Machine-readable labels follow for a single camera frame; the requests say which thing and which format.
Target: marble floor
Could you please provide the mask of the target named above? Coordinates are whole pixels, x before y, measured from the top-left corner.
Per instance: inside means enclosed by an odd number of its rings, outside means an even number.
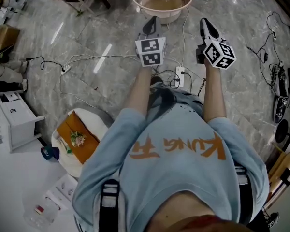
[[[9,24],[21,29],[14,48],[14,57],[27,58],[43,56],[46,60],[65,64],[71,56],[77,54],[101,55],[108,44],[112,44],[112,54],[134,55],[134,38],[144,16],[136,11],[131,0],[109,0],[111,9],[94,2],[95,15],[85,12],[76,17],[76,13],[60,0],[41,3],[30,0],[25,11]],[[193,0],[189,8],[184,33],[186,47],[183,65],[188,67],[192,76],[192,92],[198,90],[205,77],[205,67],[196,64],[195,49],[202,43],[199,33],[199,21],[207,17],[224,34],[233,46],[237,62],[227,71],[222,71],[222,83],[228,117],[238,125],[248,141],[254,146],[264,161],[275,155],[271,145],[276,125],[272,121],[273,94],[265,83],[259,62],[247,49],[259,49],[265,42],[269,30],[266,18],[276,11],[288,24],[290,21],[274,0]],[[182,26],[188,10],[167,28],[163,27],[167,37],[167,57],[179,62],[183,57],[184,40]],[[290,67],[290,32],[278,16],[269,18],[269,25],[277,34],[275,48],[285,68]],[[269,54],[266,64],[261,65],[264,75],[269,78],[269,63],[278,63],[269,40],[265,47]],[[138,63],[129,58],[107,58],[96,75],[93,73],[98,59],[79,61],[71,64],[72,69],[62,77],[63,92],[74,93],[91,105],[97,106],[115,118],[121,109],[130,86],[138,72]],[[46,63],[40,69],[41,59],[31,61],[26,73],[29,80],[26,101],[39,115],[45,115],[38,129],[44,140],[50,142],[58,118],[74,107],[86,104],[74,96],[61,94],[58,89],[60,67]],[[175,70],[178,64],[165,61],[159,71]],[[162,74],[167,78],[172,73]],[[189,89],[189,78],[184,89]],[[290,110],[285,114],[290,124]]]

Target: orange text print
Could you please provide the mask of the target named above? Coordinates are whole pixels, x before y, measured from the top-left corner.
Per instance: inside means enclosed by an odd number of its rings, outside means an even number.
[[[149,136],[146,138],[146,142],[143,146],[140,146],[140,142],[137,141],[134,144],[133,153],[141,153],[141,154],[129,154],[133,159],[144,159],[144,158],[151,158],[151,157],[160,157],[156,152],[150,152],[150,150],[154,149],[155,147],[151,143],[151,139]]]
[[[211,156],[216,150],[218,152],[218,159],[225,160],[226,154],[224,152],[222,140],[218,135],[214,132],[214,139],[211,140],[203,140],[203,139],[194,139],[192,142],[187,140],[187,143],[184,143],[180,138],[178,139],[171,139],[167,140],[164,138],[164,146],[168,147],[165,151],[170,152],[176,149],[182,150],[184,148],[188,148],[193,150],[194,152],[197,151],[197,145],[200,145],[200,150],[205,150],[205,144],[211,145],[206,151],[204,151],[201,156],[209,157]]]

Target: power strip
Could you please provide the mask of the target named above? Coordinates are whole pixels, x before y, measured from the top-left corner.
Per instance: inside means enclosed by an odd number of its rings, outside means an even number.
[[[175,81],[175,87],[183,87],[184,86],[184,77],[185,75],[181,72],[185,71],[185,67],[178,66],[176,67],[176,79],[179,78],[180,82]]]

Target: light blue t-shirt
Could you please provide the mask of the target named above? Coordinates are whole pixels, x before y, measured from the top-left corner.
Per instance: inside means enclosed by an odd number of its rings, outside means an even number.
[[[173,194],[190,191],[222,219],[239,221],[240,193],[234,161],[247,169],[254,210],[269,192],[265,164],[227,118],[205,123],[190,107],[176,104],[149,125],[123,109],[83,167],[73,208],[83,230],[92,231],[93,203],[101,186],[121,168],[128,232],[143,232],[156,210]]]

